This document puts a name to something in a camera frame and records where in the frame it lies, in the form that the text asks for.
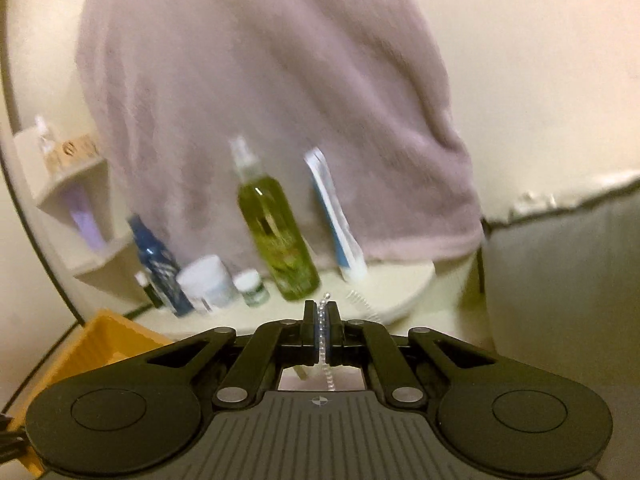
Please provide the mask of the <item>orange ribbed plastic tray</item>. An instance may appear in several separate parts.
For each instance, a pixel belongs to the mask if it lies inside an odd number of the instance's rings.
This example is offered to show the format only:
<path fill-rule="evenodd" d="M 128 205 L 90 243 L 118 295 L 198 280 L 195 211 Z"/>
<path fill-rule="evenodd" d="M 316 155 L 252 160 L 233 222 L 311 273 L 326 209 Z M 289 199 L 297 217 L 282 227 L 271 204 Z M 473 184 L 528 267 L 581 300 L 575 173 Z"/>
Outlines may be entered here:
<path fill-rule="evenodd" d="M 23 426 L 29 404 L 45 388 L 81 373 L 140 356 L 172 340 L 109 310 L 101 310 L 46 366 L 25 401 L 18 404 L 9 430 Z"/>

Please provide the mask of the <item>small green white jar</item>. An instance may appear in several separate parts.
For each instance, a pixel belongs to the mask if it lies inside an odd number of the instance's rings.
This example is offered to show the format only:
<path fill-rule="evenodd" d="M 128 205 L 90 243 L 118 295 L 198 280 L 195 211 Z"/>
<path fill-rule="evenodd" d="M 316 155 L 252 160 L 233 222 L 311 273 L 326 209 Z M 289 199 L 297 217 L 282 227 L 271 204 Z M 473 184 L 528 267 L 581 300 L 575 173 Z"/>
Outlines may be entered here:
<path fill-rule="evenodd" d="M 233 284 L 249 307 L 261 306 L 270 299 L 270 293 L 256 269 L 235 274 Z"/>

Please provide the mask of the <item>white cream jar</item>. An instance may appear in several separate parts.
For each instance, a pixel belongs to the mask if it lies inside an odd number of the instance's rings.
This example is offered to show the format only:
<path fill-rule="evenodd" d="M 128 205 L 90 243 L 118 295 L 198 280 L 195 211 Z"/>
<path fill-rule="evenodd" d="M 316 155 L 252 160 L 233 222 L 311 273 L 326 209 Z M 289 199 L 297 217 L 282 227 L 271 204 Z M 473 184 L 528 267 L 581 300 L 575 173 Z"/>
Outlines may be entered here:
<path fill-rule="evenodd" d="M 176 280 L 196 312 L 214 313 L 228 307 L 236 297 L 231 275 L 217 255 L 193 261 Z"/>

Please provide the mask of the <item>yellow-green oil spray bottle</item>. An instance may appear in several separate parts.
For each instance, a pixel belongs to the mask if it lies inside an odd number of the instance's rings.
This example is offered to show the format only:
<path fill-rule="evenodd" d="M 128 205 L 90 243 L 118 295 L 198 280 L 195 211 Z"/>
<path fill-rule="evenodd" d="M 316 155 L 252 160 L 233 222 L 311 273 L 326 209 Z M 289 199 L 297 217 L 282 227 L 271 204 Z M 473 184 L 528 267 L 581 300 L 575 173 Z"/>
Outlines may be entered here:
<path fill-rule="evenodd" d="M 258 254 L 285 300 L 304 300 L 320 286 L 320 276 L 282 186 L 242 136 L 230 141 L 239 177 L 238 205 Z"/>

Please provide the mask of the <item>blue white squeeze tube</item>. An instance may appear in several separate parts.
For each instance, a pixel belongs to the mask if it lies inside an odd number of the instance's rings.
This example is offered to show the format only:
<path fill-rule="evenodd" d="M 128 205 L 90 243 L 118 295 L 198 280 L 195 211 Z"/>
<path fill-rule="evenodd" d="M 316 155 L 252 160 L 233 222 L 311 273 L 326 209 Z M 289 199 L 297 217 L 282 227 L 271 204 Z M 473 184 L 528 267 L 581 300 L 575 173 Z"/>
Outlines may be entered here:
<path fill-rule="evenodd" d="M 305 154 L 305 162 L 332 234 L 338 270 L 347 283 L 361 281 L 368 274 L 368 266 L 338 199 L 328 162 L 318 148 Z"/>

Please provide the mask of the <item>standing black white-capped stick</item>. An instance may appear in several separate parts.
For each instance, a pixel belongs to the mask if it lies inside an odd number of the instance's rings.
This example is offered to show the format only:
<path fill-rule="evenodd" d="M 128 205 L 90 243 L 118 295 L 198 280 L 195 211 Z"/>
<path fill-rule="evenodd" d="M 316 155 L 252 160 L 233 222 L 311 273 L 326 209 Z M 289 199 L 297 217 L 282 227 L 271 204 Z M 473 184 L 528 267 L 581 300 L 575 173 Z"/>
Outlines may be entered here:
<path fill-rule="evenodd" d="M 155 309 L 160 309 L 161 307 L 163 307 L 163 301 L 160 299 L 160 296 L 158 296 L 158 293 L 156 292 L 146 273 L 144 271 L 139 271 L 134 274 L 134 278 L 136 279 L 138 285 L 144 291 L 145 295 L 149 298 L 152 306 Z"/>

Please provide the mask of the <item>dark blue spray bottle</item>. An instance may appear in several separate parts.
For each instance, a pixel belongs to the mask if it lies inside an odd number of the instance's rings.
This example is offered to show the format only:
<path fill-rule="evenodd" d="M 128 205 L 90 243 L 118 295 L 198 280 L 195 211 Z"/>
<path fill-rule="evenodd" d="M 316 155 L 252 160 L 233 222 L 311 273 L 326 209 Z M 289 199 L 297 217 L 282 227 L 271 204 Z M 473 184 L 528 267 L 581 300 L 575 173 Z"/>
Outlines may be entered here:
<path fill-rule="evenodd" d="M 163 304 L 177 318 L 191 313 L 193 306 L 177 282 L 180 268 L 175 257 L 137 214 L 128 218 L 128 224 L 142 268 Z"/>

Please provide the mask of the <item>grey cushion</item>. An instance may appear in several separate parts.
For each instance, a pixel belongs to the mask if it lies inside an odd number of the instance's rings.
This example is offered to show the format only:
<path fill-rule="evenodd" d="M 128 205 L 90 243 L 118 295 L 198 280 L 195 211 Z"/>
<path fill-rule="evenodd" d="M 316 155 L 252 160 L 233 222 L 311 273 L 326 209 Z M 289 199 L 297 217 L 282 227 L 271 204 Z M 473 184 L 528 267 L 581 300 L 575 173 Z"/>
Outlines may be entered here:
<path fill-rule="evenodd" d="M 592 386 L 639 381 L 639 174 L 521 195 L 485 223 L 499 353 Z"/>

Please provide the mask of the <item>lavender cosmetic tube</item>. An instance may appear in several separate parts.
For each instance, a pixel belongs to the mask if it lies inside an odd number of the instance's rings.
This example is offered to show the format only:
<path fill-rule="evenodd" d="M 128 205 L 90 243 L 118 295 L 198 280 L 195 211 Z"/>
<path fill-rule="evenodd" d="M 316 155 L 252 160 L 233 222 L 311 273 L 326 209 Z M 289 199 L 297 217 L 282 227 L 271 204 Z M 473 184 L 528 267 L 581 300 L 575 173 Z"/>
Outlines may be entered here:
<path fill-rule="evenodd" d="M 72 184 L 63 193 L 64 202 L 82 239 L 94 252 L 106 247 L 89 195 L 82 184 Z"/>

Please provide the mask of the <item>cream corner shelf unit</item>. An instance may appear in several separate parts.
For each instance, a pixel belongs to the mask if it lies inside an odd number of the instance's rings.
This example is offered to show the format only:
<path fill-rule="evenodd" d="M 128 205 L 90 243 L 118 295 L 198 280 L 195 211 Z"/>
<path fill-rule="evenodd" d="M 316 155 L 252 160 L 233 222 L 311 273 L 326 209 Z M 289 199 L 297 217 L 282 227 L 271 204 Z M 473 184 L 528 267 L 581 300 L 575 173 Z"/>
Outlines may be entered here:
<path fill-rule="evenodd" d="M 62 143 L 29 128 L 2 142 L 6 171 L 47 263 L 88 320 L 101 309 L 121 314 L 142 306 L 142 265 L 127 222 L 128 209 L 107 162 L 91 136 Z M 407 316 L 435 276 L 434 266 L 378 264 L 357 283 L 331 269 L 321 274 L 317 298 L 328 294 L 342 318 L 366 318 L 385 325 Z M 252 332 L 276 318 L 298 318 L 304 304 L 287 302 L 277 287 L 262 280 L 266 301 L 248 306 L 241 294 L 259 282 L 252 271 L 232 271 L 217 257 L 190 264 L 179 276 L 192 311 L 177 318 L 152 309 L 138 321 L 150 330 L 180 339 L 229 325 Z"/>

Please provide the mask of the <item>clear bottle on top shelf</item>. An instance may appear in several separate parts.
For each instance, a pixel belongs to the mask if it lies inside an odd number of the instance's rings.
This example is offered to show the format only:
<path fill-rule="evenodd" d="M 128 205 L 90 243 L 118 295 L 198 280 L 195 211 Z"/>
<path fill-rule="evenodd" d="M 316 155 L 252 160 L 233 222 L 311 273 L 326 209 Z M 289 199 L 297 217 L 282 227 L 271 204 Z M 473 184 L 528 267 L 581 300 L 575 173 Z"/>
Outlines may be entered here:
<path fill-rule="evenodd" d="M 54 176 L 62 169 L 61 157 L 58 154 L 58 141 L 42 116 L 37 115 L 35 123 L 38 133 L 38 146 L 44 166 L 46 166 L 50 176 Z"/>

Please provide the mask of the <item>mauve hanging towel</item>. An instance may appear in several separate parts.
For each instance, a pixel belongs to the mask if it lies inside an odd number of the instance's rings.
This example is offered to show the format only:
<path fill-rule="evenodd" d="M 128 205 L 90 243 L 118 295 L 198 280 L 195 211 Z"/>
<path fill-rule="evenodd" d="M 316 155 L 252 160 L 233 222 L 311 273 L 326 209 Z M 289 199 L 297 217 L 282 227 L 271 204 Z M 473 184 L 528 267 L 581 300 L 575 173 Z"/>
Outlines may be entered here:
<path fill-rule="evenodd" d="M 416 0 L 86 0 L 76 63 L 130 209 L 181 264 L 262 266 L 236 203 L 238 136 L 281 183 L 318 266 L 334 249 L 311 150 L 368 260 L 450 260 L 482 242 Z"/>

